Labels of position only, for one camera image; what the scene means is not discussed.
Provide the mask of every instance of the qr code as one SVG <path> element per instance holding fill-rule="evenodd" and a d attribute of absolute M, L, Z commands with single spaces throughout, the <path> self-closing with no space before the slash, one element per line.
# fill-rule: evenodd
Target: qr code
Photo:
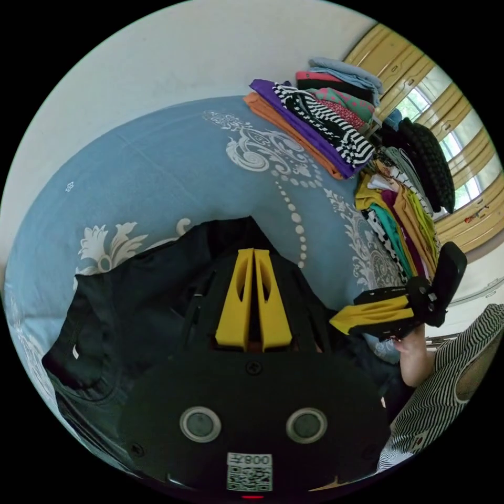
<path fill-rule="evenodd" d="M 271 467 L 227 467 L 227 489 L 249 492 L 272 490 Z"/>

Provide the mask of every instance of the white wall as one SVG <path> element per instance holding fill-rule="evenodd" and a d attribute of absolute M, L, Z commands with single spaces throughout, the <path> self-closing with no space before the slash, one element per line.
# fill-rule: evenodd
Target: white wall
<path fill-rule="evenodd" d="M 78 62 L 35 115 L 0 206 L 0 286 L 19 225 L 50 177 L 89 142 L 175 103 L 293 80 L 313 56 L 344 58 L 374 21 L 320 0 L 192 0 L 158 11 Z"/>
<path fill-rule="evenodd" d="M 474 301 L 458 304 L 448 308 L 445 323 L 437 327 L 425 328 L 425 335 L 428 338 L 436 336 L 448 336 L 449 334 L 458 334 L 465 331 L 491 303 L 504 303 L 504 284 L 501 285 L 493 296 L 486 298 L 485 296 L 477 298 Z"/>
<path fill-rule="evenodd" d="M 453 300 L 464 298 L 485 289 L 489 283 L 504 277 L 504 244 L 499 245 L 484 257 L 469 263 Z M 427 326 L 425 334 L 429 338 L 456 334 L 467 329 L 485 307 L 491 303 L 504 303 L 504 285 L 496 289 L 490 297 L 482 296 L 448 308 L 445 323 L 437 327 Z"/>
<path fill-rule="evenodd" d="M 467 265 L 453 300 L 470 296 L 484 289 L 493 280 L 502 277 L 504 277 L 504 243 L 484 257 Z"/>

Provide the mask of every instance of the striped shirt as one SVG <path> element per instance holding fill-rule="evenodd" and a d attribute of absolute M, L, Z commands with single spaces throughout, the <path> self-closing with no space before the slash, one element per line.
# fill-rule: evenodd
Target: striped shirt
<path fill-rule="evenodd" d="M 432 375 L 415 390 L 391 424 L 377 473 L 417 454 L 452 424 L 468 403 L 455 392 L 462 373 L 503 330 L 504 304 L 490 304 L 457 339 L 436 351 Z"/>
<path fill-rule="evenodd" d="M 352 125 L 318 102 L 311 93 L 275 82 L 273 91 L 282 106 L 318 130 L 353 170 L 365 166 L 374 147 Z"/>

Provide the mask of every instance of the blue bedspread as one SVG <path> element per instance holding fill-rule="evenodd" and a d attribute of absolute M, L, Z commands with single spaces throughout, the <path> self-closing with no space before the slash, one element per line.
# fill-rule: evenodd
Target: blue bedspread
<path fill-rule="evenodd" d="M 6 270 L 14 345 L 48 406 L 59 417 L 40 360 L 58 337 L 75 273 L 107 271 L 201 222 L 251 215 L 334 309 L 399 285 L 353 206 L 356 183 L 333 179 L 242 97 L 159 110 L 82 149 L 33 203 Z"/>

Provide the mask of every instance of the yellow shirt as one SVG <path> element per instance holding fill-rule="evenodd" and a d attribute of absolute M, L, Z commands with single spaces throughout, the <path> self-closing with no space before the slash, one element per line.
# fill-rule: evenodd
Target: yellow shirt
<path fill-rule="evenodd" d="M 379 189 L 368 189 L 367 184 L 370 181 L 370 179 L 371 179 L 370 175 L 363 174 L 361 183 L 355 194 L 355 208 L 361 212 L 362 210 L 367 210 L 371 206 L 371 203 L 376 203 L 378 206 L 382 207 L 385 211 L 387 211 L 390 217 L 394 219 L 394 215 L 392 214 L 389 207 L 382 200 L 380 196 L 381 191 Z M 403 247 L 404 250 L 404 255 L 406 256 L 406 259 L 409 263 L 409 267 L 411 268 L 413 276 L 418 276 L 418 271 L 415 268 L 415 264 L 413 263 L 410 250 L 406 245 L 406 240 L 404 239 L 403 232 L 401 231 L 399 225 L 398 228 L 399 228 L 398 234 L 401 240 L 401 246 Z"/>
<path fill-rule="evenodd" d="M 399 219 L 401 219 L 401 222 L 408 232 L 415 248 L 424 260 L 430 280 L 432 280 L 436 271 L 436 265 L 434 264 L 434 258 L 429 250 L 429 246 L 420 231 L 420 224 L 416 218 L 415 212 L 413 211 L 410 201 L 407 198 L 408 193 L 408 188 L 401 184 L 394 203 L 394 210 L 396 211 Z"/>
<path fill-rule="evenodd" d="M 436 244 L 436 229 L 434 228 L 434 221 L 430 215 L 427 215 L 420 204 L 420 201 L 416 197 L 416 194 L 412 191 L 408 191 L 407 198 L 413 208 L 413 211 L 415 212 L 418 223 L 420 224 L 420 231 L 430 248 L 434 264 L 437 266 L 439 248 Z"/>

